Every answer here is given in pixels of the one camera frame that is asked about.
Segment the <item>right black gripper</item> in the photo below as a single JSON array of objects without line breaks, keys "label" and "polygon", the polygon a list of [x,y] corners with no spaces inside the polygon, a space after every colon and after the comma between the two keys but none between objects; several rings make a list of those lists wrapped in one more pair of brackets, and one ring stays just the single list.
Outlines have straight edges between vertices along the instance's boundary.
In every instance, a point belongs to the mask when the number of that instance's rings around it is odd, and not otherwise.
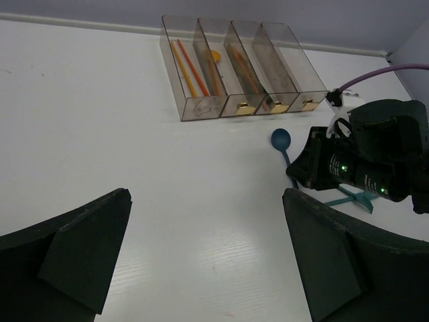
[{"label": "right black gripper", "polygon": [[335,189],[354,185],[355,161],[342,139],[328,139],[326,127],[312,127],[300,155],[287,167],[286,174],[306,188]]}]

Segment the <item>orange chopstick short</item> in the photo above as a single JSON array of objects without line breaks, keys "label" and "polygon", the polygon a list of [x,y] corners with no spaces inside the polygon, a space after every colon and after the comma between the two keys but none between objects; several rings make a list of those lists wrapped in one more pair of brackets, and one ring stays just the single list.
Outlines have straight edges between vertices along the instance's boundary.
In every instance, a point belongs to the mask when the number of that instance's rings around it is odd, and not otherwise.
[{"label": "orange chopstick short", "polygon": [[247,84],[248,91],[251,91],[253,94],[258,94],[262,98],[262,107],[264,111],[268,111],[271,98],[269,97],[266,89],[261,84],[254,68],[251,65],[251,61],[247,55],[243,55],[236,47],[229,44],[228,45],[231,54],[233,55],[233,62],[237,65],[238,68],[238,78],[242,78]]}]

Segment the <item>yellow orange spoon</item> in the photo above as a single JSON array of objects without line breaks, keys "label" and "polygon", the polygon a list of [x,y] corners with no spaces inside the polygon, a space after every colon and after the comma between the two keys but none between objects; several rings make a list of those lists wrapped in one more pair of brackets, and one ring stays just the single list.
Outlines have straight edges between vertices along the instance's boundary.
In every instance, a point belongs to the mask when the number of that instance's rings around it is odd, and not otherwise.
[{"label": "yellow orange spoon", "polygon": [[223,96],[221,80],[217,71],[217,63],[221,59],[221,55],[216,50],[205,50],[204,55],[208,65],[208,74],[213,95]]}]

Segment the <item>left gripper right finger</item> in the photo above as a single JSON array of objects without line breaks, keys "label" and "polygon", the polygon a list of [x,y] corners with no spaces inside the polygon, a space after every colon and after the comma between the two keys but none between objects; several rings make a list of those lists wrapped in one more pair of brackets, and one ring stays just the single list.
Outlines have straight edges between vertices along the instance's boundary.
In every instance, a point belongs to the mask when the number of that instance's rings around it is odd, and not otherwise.
[{"label": "left gripper right finger", "polygon": [[428,242],[286,189],[284,213],[312,321],[427,321]]}]

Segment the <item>orange chopstick long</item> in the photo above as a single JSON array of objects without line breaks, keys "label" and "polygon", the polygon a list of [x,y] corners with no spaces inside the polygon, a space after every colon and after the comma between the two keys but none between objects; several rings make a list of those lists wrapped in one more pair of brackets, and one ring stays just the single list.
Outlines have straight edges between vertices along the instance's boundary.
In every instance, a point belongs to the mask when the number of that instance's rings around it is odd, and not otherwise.
[{"label": "orange chopstick long", "polygon": [[178,45],[179,45],[179,47],[180,47],[180,49],[181,49],[181,51],[182,51],[182,53],[183,53],[183,55],[184,55],[184,57],[186,59],[186,61],[187,61],[188,65],[189,65],[189,67],[190,67],[190,69],[191,69],[191,71],[192,71],[192,73],[193,73],[193,75],[194,75],[194,77],[195,77],[195,79],[196,79],[196,81],[197,81],[197,83],[198,83],[198,85],[199,85],[202,93],[204,94],[204,96],[208,97],[210,94],[209,94],[209,92],[208,92],[205,84],[203,83],[203,81],[202,81],[202,79],[201,79],[201,77],[200,77],[197,69],[195,68],[192,60],[190,59],[190,57],[189,57],[189,55],[188,55],[188,53],[187,53],[187,51],[186,51],[183,43],[180,40],[177,40],[177,43],[178,43]]}]

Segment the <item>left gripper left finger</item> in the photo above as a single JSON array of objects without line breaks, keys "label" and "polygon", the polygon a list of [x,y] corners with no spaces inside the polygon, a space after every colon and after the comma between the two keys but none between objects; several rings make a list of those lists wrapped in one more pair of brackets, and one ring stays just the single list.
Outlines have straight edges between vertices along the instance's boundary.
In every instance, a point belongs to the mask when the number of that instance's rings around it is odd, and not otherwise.
[{"label": "left gripper left finger", "polygon": [[94,321],[130,213],[131,194],[120,188],[1,236],[1,320]]}]

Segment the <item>yellow orange chopstick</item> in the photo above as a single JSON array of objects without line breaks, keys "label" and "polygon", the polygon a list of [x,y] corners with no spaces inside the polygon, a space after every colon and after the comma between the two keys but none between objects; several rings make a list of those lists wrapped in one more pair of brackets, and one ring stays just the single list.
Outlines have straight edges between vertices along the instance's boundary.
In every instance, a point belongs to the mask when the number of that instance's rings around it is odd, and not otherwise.
[{"label": "yellow orange chopstick", "polygon": [[192,97],[197,97],[198,94],[196,92],[196,89],[192,83],[192,80],[190,78],[190,75],[188,73],[188,70],[185,67],[185,63],[183,61],[183,58],[185,59],[186,63],[188,64],[189,67],[191,67],[191,61],[190,58],[183,46],[183,44],[181,43],[180,40],[177,40],[176,43],[171,42],[171,47],[173,50],[173,53],[177,59],[178,65],[180,67],[180,70],[182,71],[182,74],[185,78],[186,84],[188,85],[188,88],[191,92]]}]

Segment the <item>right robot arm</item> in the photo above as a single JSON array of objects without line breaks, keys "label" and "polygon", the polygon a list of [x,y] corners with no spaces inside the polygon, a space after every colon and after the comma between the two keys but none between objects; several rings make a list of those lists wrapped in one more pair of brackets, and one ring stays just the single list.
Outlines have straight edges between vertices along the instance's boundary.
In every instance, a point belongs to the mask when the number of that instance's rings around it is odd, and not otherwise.
[{"label": "right robot arm", "polygon": [[288,176],[317,191],[342,184],[428,212],[428,118],[415,100],[384,99],[341,108],[327,127],[311,127]]}]

